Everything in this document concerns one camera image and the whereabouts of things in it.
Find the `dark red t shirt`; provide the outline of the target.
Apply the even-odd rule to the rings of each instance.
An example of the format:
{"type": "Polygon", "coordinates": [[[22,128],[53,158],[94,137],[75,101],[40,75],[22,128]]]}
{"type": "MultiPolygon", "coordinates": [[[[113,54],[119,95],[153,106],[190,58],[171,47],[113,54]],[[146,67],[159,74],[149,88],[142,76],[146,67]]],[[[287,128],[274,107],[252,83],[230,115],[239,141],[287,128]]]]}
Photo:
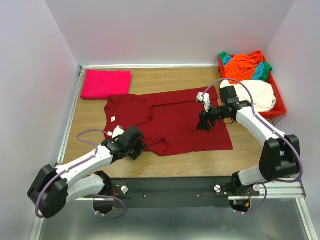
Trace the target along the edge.
{"type": "Polygon", "coordinates": [[[190,152],[232,150],[233,144],[223,123],[211,130],[198,130],[203,105],[196,101],[205,88],[151,94],[115,94],[104,107],[105,131],[117,126],[137,127],[144,135],[145,151],[158,156],[190,152]]]}

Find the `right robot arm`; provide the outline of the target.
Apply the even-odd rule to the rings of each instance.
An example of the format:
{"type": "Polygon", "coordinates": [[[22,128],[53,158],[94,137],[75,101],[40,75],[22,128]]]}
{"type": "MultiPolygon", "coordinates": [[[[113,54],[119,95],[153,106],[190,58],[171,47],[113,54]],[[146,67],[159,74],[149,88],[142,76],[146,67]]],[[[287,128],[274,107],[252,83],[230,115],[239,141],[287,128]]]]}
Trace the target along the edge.
{"type": "Polygon", "coordinates": [[[239,100],[233,86],[223,87],[219,93],[223,105],[218,107],[211,104],[208,92],[197,94],[196,101],[203,104],[203,110],[196,128],[209,131],[217,121],[230,118],[244,126],[262,146],[258,165],[235,172],[227,185],[228,191],[241,196],[255,184],[282,182],[293,175],[300,179],[303,166],[298,137],[278,130],[261,117],[251,102],[239,100]]]}

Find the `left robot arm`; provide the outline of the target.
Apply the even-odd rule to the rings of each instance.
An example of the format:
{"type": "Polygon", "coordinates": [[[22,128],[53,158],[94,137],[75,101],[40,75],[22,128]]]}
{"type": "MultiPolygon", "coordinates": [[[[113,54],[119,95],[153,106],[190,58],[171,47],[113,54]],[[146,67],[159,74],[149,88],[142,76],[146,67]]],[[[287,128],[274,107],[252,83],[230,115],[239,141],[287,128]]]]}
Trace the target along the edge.
{"type": "Polygon", "coordinates": [[[47,164],[39,170],[27,191],[37,218],[49,219],[67,203],[87,196],[120,203],[122,211],[116,216],[125,214],[126,206],[116,196],[110,177],[97,170],[126,157],[137,159],[147,146],[143,133],[135,126],[127,129],[117,126],[109,139],[99,145],[92,141],[89,144],[94,149],[78,159],[55,167],[47,164]]]}

